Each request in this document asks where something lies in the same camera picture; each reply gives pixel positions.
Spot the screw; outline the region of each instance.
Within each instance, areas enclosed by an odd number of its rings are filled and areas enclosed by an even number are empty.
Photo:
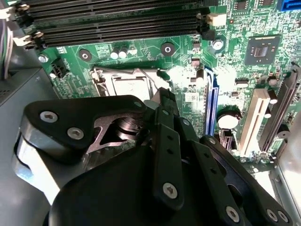
[[[233,220],[235,223],[239,222],[239,215],[233,207],[227,206],[226,212],[228,217],[231,218],[231,220]]]
[[[45,122],[53,123],[58,120],[58,117],[54,112],[44,111],[40,114],[40,119]]]
[[[142,107],[142,104],[140,104],[138,101],[135,101],[134,104],[138,107]]]
[[[166,115],[169,115],[169,113],[165,110],[163,110],[163,113],[166,114]]]
[[[214,144],[214,145],[216,144],[215,140],[213,140],[211,137],[209,138],[209,141],[211,144]]]
[[[39,55],[38,59],[41,63],[46,63],[49,60],[48,57],[43,54]]]
[[[163,184],[163,192],[166,194],[170,199],[175,199],[178,196],[178,191],[174,185],[170,183]]]
[[[215,50],[220,50],[224,46],[224,42],[222,40],[215,40],[212,43],[212,48]]]
[[[281,212],[280,210],[278,210],[278,214],[281,217],[281,219],[283,219],[286,223],[288,223],[288,218],[287,218],[287,216],[283,212]]]
[[[170,47],[165,47],[165,52],[170,53],[171,48]]]
[[[189,122],[188,122],[186,119],[183,119],[183,123],[184,123],[186,126],[189,126]]]
[[[273,211],[267,209],[267,214],[268,214],[269,218],[271,218],[273,221],[275,221],[275,222],[278,221],[278,218]]]
[[[76,127],[71,127],[70,129],[68,129],[67,134],[74,140],[81,140],[84,137],[84,132]]]

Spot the motherboard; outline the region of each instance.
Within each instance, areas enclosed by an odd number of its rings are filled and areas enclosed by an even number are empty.
[[[31,21],[15,41],[36,49],[60,98],[148,101],[164,87],[198,136],[241,163],[285,147],[301,110],[299,0],[25,3]]]

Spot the blue sata port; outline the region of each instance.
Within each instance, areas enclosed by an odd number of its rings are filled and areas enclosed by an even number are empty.
[[[277,9],[281,12],[301,9],[301,0],[278,0]]]

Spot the blue pcie slot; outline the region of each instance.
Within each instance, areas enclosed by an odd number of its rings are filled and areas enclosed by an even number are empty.
[[[217,100],[218,100],[218,92],[219,85],[217,84],[216,77],[213,71],[205,67],[204,70],[207,73],[207,95],[206,95],[206,125],[205,125],[205,134],[206,135],[214,135],[215,128],[215,118],[216,118],[216,110],[217,110]]]

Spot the chipset heatsink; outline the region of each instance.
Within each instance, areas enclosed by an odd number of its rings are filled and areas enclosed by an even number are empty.
[[[245,55],[245,65],[269,65],[274,62],[280,36],[250,37]]]

